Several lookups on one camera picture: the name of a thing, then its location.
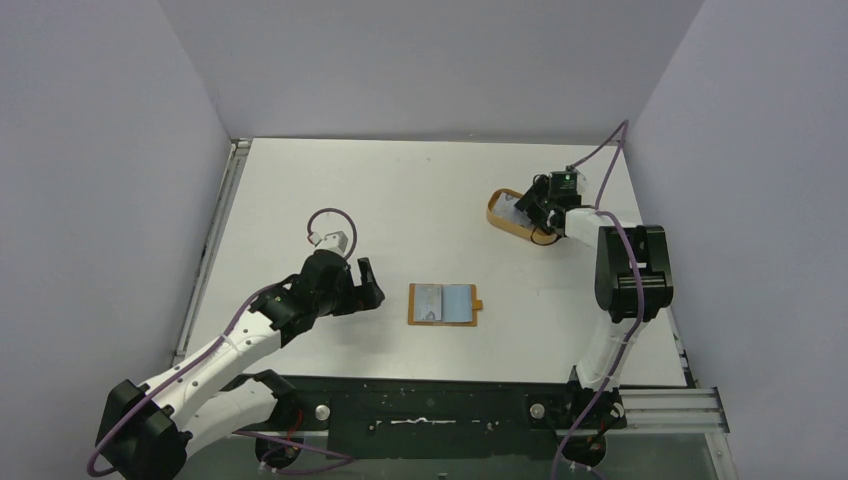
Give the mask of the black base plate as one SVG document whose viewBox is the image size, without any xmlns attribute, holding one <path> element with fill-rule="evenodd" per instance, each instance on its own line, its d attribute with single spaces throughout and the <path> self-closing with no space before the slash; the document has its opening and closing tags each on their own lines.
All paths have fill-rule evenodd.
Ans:
<svg viewBox="0 0 848 480">
<path fill-rule="evenodd" d="M 618 391 L 567 383 L 467 382 L 241 374 L 192 414 L 189 454 L 237 430 L 322 437 L 366 459 L 550 459 L 628 423 Z"/>
</svg>

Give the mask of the silver credit card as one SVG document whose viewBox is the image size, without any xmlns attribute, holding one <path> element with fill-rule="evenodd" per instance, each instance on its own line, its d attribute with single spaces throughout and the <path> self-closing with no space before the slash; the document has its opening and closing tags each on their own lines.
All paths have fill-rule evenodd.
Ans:
<svg viewBox="0 0 848 480">
<path fill-rule="evenodd" d="M 527 215 L 516 208 L 519 198 L 507 192 L 501 192 L 492 208 L 492 213 L 509 224 L 520 228 L 532 228 L 532 222 Z"/>
</svg>

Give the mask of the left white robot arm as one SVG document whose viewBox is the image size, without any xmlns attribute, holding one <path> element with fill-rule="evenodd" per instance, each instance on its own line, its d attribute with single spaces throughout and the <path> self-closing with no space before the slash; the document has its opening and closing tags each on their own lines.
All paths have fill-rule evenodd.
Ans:
<svg viewBox="0 0 848 480">
<path fill-rule="evenodd" d="M 251 294 L 222 334 L 201 351 L 141 384 L 124 380 L 109 392 L 91 477 L 173 479 L 201 434 L 188 423 L 228 383 L 264 357 L 311 330 L 317 319 L 378 308 L 385 299 L 366 257 L 360 280 L 341 254 L 317 249 L 300 270 Z"/>
</svg>

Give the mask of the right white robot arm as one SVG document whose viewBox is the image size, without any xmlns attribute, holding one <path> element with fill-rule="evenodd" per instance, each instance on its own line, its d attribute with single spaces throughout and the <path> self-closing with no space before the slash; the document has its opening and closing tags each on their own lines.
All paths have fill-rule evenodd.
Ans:
<svg viewBox="0 0 848 480">
<path fill-rule="evenodd" d="M 672 302 L 666 232 L 659 225 L 629 224 L 611 212 L 584 205 L 574 170 L 535 176 L 515 208 L 527 217 L 533 235 L 576 240 L 596 254 L 593 287 L 601 320 L 575 366 L 582 388 L 562 400 L 565 419 L 586 427 L 602 412 L 593 391 L 619 387 L 618 373 L 633 344 L 647 323 Z"/>
</svg>

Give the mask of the silver card in holder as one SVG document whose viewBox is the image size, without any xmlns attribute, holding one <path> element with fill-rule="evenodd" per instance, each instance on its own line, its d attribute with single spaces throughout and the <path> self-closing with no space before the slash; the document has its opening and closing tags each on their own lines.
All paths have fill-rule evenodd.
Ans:
<svg viewBox="0 0 848 480">
<path fill-rule="evenodd" d="M 416 323 L 434 323 L 443 320 L 443 287 L 417 284 L 414 287 L 413 320 Z"/>
</svg>

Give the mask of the orange oval tray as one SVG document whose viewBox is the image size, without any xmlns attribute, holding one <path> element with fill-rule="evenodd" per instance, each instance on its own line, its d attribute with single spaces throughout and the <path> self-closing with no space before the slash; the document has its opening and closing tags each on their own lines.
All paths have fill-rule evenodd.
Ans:
<svg viewBox="0 0 848 480">
<path fill-rule="evenodd" d="M 489 224 L 536 246 L 550 246 L 557 243 L 560 239 L 558 235 L 544 233 L 531 223 L 524 212 L 517 209 L 517 203 L 521 197 L 521 193 L 508 188 L 496 190 L 486 207 L 486 219 Z"/>
</svg>

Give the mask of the yellow leather card holder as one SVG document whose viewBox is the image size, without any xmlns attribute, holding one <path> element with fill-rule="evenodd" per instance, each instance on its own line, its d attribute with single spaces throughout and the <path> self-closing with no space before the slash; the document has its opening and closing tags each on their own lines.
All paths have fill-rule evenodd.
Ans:
<svg viewBox="0 0 848 480">
<path fill-rule="evenodd" d="M 408 325 L 474 327 L 484 303 L 474 284 L 412 283 Z"/>
</svg>

